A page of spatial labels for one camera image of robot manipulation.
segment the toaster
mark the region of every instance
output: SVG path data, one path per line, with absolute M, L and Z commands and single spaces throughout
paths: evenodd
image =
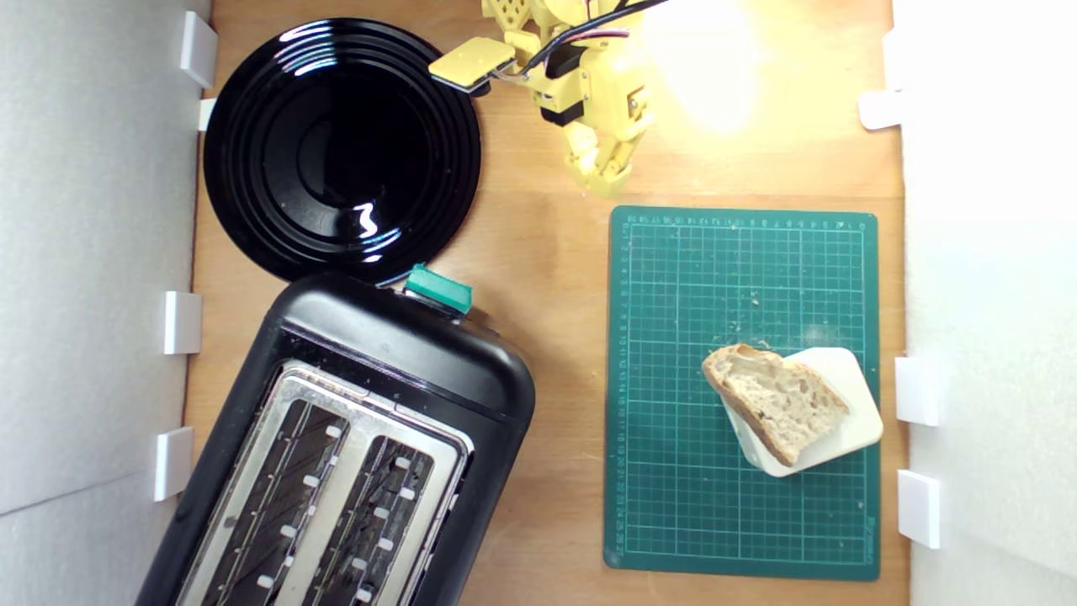
M 534 409 L 470 296 L 422 266 L 289 284 L 137 604 L 456 604 Z

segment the white wall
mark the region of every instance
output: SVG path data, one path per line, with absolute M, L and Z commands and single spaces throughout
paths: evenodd
M 0 0 L 0 595 L 130 603 L 174 505 L 153 436 L 186 361 L 197 99 L 183 11 L 209 0 Z
M 914 606 L 1077 604 L 1077 38 L 1064 2 L 895 2 L 908 354 L 938 428 L 910 468 L 942 487 Z

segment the white bracket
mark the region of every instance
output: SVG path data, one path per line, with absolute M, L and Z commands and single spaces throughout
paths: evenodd
M 939 381 L 925 361 L 894 358 L 894 392 L 897 419 L 937 427 L 939 424 Z
M 201 351 L 201 295 L 170 290 L 165 293 L 165 355 Z
M 901 90 L 905 89 L 909 73 L 908 56 L 904 37 L 897 27 L 882 37 L 882 65 L 886 89 L 866 90 L 856 101 L 861 124 L 868 130 L 897 126 L 905 121 L 905 97 Z
M 216 70 L 216 32 L 194 11 L 187 11 L 183 16 L 180 69 L 202 88 L 213 87 Z
M 198 131 L 205 132 L 209 128 L 209 116 L 213 113 L 213 107 L 216 105 L 216 97 L 212 99 L 202 99 L 198 102 Z
M 180 427 L 157 436 L 157 461 L 154 465 L 153 501 L 163 502 L 180 493 L 191 479 L 195 433 Z
M 928 549 L 939 548 L 940 485 L 908 469 L 897 471 L 897 532 Z

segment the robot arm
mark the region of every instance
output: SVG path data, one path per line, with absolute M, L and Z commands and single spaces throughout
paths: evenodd
M 490 79 L 530 89 L 547 122 L 559 126 L 579 183 L 616 195 L 654 117 L 642 52 L 630 38 L 639 12 L 665 0 L 481 0 L 504 41 L 474 38 L 430 66 L 431 74 L 472 95 Z M 538 33 L 527 31 L 533 22 Z

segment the wooden surface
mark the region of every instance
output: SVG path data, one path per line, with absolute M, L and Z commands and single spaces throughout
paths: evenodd
M 856 96 L 882 85 L 885 0 L 672 0 L 648 15 L 658 112 L 618 202 L 754 206 L 879 216 L 882 327 L 882 576 L 825 582 L 614 570 L 602 563 L 607 223 L 614 201 L 583 195 L 556 128 L 524 93 L 477 101 L 484 173 L 472 212 L 432 263 L 475 286 L 476 305 L 519 348 L 537 385 L 531 431 L 462 604 L 907 606 L 897 534 L 893 364 L 904 350 L 903 186 L 896 132 L 868 133 Z M 327 16 L 364 16 L 443 50 L 496 34 L 475 0 L 214 0 L 216 85 L 263 41 Z M 208 90 L 213 96 L 215 90 Z M 186 423 L 200 449 L 282 282 L 221 230 L 199 182 L 194 288 L 205 296 Z

